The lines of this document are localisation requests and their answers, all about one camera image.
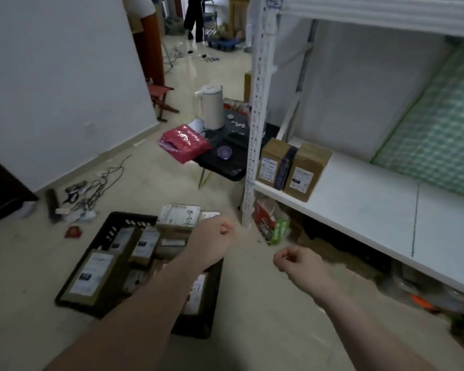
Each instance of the black square on label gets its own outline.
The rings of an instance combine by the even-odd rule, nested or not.
[[[80,274],[79,276],[79,280],[87,281],[89,279],[91,279],[91,274]]]

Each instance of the folding chair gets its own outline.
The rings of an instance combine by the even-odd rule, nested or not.
[[[153,102],[153,107],[158,105],[160,107],[160,114],[157,119],[162,122],[167,122],[166,119],[162,118],[162,113],[164,110],[174,113],[179,113],[175,108],[172,108],[170,105],[165,104],[165,99],[167,97],[167,92],[173,90],[172,87],[167,86],[158,86],[151,83],[147,83],[149,94],[151,96],[151,101]]]

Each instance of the beige floor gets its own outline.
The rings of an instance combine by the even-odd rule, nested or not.
[[[168,48],[177,40],[167,39]],[[191,94],[204,83],[222,84],[224,96],[242,99],[250,56],[205,51],[220,61],[180,58],[167,75],[167,85],[176,88],[168,103],[181,113],[167,113],[170,121],[162,124],[163,130],[192,119]],[[190,73],[196,74],[192,84]],[[53,299],[111,211],[157,215],[162,204],[176,202],[237,218],[241,184],[212,174],[198,190],[199,170],[180,165],[160,149],[155,143],[160,134],[72,180],[95,179],[97,172],[132,155],[123,177],[99,200],[98,218],[80,225],[80,239],[63,238],[65,223],[50,224],[44,200],[29,218],[0,222],[0,370],[40,369],[93,321],[55,307]],[[353,369],[325,313],[272,265],[278,248],[268,247],[254,227],[241,229],[223,265],[211,338],[172,336],[161,369]],[[331,268],[371,317],[439,370],[464,370],[464,350],[448,335],[446,321],[381,295],[371,281],[342,265]]]

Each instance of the red plastic bag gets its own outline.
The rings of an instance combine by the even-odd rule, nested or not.
[[[205,138],[185,124],[163,133],[158,145],[181,164],[211,149]]]

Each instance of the white kettle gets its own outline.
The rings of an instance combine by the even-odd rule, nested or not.
[[[204,85],[194,93],[195,117],[204,121],[204,128],[217,130],[225,124],[225,113],[223,111],[223,88],[222,86]]]

